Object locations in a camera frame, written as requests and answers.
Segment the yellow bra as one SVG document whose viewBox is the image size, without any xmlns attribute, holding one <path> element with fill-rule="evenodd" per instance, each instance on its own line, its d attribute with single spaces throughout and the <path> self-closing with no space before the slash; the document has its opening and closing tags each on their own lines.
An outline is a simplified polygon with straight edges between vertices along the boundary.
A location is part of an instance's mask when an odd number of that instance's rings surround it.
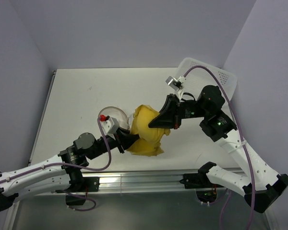
<svg viewBox="0 0 288 230">
<path fill-rule="evenodd" d="M 138 156 L 157 156 L 164 151 L 161 148 L 163 136 L 169 136 L 170 130 L 167 128 L 149 128 L 148 125 L 159 112 L 148 105 L 140 105 L 133 113 L 133 120 L 130 133 L 138 135 L 136 140 L 127 151 Z"/>
</svg>

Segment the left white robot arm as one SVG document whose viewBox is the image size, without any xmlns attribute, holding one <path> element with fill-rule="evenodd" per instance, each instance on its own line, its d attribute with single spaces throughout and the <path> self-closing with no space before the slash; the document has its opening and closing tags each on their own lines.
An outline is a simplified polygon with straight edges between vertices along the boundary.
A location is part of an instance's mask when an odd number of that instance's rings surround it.
<svg viewBox="0 0 288 230">
<path fill-rule="evenodd" d="M 124 153 L 138 139 L 139 135 L 122 128 L 113 137 L 104 135 L 99 139 L 82 133 L 67 149 L 43 162 L 10 172 L 0 171 L 0 212 L 28 196 L 83 190 L 81 170 L 88 168 L 88 160 L 115 148 Z"/>
</svg>

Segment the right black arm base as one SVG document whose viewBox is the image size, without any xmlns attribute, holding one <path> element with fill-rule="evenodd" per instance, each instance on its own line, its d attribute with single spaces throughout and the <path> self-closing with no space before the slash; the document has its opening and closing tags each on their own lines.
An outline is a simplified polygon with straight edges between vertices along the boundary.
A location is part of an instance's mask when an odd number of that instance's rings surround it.
<svg viewBox="0 0 288 230">
<path fill-rule="evenodd" d="M 184 185 L 185 189 L 204 189 L 204 188 L 222 188 L 219 184 L 211 183 L 204 172 L 185 173 L 179 183 Z"/>
</svg>

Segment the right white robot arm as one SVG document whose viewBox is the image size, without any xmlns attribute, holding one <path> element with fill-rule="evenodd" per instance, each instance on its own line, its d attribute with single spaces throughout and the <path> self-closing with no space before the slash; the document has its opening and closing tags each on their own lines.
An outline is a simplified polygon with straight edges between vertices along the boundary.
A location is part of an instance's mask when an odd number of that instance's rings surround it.
<svg viewBox="0 0 288 230">
<path fill-rule="evenodd" d="M 149 128 L 178 129 L 183 119 L 203 118 L 202 131 L 220 146 L 244 171 L 240 176 L 216 163 L 204 164 L 197 173 L 186 174 L 180 181 L 186 188 L 202 188 L 216 184 L 244 197 L 254 211 L 264 213 L 288 187 L 288 175 L 272 169 L 246 142 L 241 141 L 233 120 L 222 111 L 225 98 L 220 88 L 205 86 L 198 99 L 182 100 L 169 94 L 160 114 Z"/>
</svg>

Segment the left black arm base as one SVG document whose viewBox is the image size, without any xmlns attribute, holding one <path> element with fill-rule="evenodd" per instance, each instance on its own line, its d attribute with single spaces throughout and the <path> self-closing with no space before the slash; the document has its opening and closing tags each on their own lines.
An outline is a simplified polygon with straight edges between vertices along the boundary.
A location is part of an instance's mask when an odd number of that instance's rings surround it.
<svg viewBox="0 0 288 230">
<path fill-rule="evenodd" d="M 84 183 L 81 185 L 78 192 L 84 193 L 84 196 L 87 196 L 89 192 L 98 192 L 99 191 L 99 177 L 85 177 Z M 68 206 L 82 206 L 85 203 L 84 198 L 76 198 L 72 195 L 66 195 L 65 203 Z"/>
</svg>

